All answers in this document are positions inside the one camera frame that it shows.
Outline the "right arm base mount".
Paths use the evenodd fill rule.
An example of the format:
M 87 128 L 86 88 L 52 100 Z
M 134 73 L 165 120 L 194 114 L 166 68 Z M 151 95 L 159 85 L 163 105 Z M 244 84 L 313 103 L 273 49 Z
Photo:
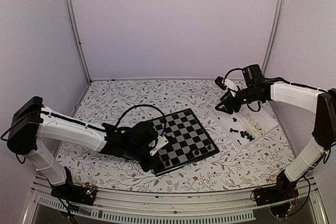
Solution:
M 278 218 L 287 218 L 294 208 L 298 199 L 299 193 L 297 188 L 292 188 L 285 191 L 278 191 L 276 186 L 257 187 L 251 194 L 250 199 L 257 206 L 269 206 L 270 213 Z

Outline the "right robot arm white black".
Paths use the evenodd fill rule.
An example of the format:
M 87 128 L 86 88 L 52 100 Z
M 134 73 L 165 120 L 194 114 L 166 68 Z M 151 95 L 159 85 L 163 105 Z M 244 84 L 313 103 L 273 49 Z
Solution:
M 215 84 L 225 93 L 215 107 L 217 111 L 227 114 L 239 112 L 243 105 L 257 102 L 277 104 L 277 108 L 285 106 L 293 109 L 297 115 L 305 115 L 303 130 L 299 130 L 299 123 L 293 126 L 281 120 L 281 126 L 291 137 L 298 137 L 301 150 L 296 158 L 279 173 L 276 185 L 271 189 L 271 196 L 276 201 L 284 200 L 294 191 L 296 183 L 307 172 L 313 170 L 321 160 L 328 158 L 330 150 L 335 146 L 335 89 L 325 90 L 305 84 L 290 82 L 282 77 L 267 78 L 258 64 L 228 71 L 240 71 L 245 85 L 239 88 L 230 81 L 228 75 L 218 76 Z

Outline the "black and grey chessboard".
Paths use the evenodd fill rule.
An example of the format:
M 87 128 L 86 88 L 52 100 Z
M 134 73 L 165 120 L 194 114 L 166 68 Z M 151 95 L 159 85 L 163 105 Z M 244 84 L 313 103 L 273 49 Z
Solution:
M 196 163 L 219 153 L 219 149 L 202 126 L 199 119 L 191 109 L 185 109 L 148 120 L 158 134 L 164 130 L 164 136 L 169 143 L 158 151 L 160 161 L 153 169 L 156 177 L 180 169 L 188 164 Z M 186 154 L 192 150 L 199 150 L 199 155 L 188 160 Z M 170 161 L 171 166 L 166 167 L 165 162 Z

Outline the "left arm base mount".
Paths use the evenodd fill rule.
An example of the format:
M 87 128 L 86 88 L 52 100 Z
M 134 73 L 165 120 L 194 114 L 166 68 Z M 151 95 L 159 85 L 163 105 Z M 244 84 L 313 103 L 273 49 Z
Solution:
M 51 195 L 66 202 L 75 202 L 83 205 L 93 206 L 97 194 L 97 186 L 84 183 L 82 185 L 63 184 L 51 186 Z

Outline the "white plastic compartment tray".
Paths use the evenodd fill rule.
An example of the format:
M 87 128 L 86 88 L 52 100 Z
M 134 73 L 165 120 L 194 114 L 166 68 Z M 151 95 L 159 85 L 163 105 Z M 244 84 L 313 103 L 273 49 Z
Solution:
M 250 113 L 258 119 L 264 127 L 265 133 L 262 135 L 257 135 L 252 132 L 252 130 L 245 124 L 241 116 L 242 113 Z M 241 150 L 248 147 L 250 144 L 256 142 L 257 140 L 266 136 L 267 133 L 272 131 L 278 126 L 278 122 L 272 118 L 264 109 L 260 109 L 258 112 L 251 111 L 246 105 L 243 105 L 238 113 L 227 114 L 221 111 L 216 111 L 214 108 L 211 108 L 209 111 L 211 118 L 216 122 L 220 129 L 228 136 L 228 139 Z M 240 138 L 240 133 L 230 132 L 230 128 L 240 131 L 246 131 L 251 134 L 255 139 L 248 143 L 247 145 L 240 145 L 237 140 Z

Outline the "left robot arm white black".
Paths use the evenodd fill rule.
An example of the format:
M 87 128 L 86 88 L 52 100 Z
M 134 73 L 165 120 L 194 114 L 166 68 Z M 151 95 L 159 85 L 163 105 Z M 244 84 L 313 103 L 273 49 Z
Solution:
M 168 144 L 149 122 L 133 127 L 108 123 L 90 124 L 60 114 L 43 105 L 41 97 L 32 97 L 13 115 L 10 127 L 1 135 L 7 148 L 29 160 L 67 200 L 78 195 L 69 169 L 56 162 L 41 142 L 49 138 L 88 148 L 103 155 L 122 157 L 140 163 L 144 172 L 159 161 L 159 150 Z

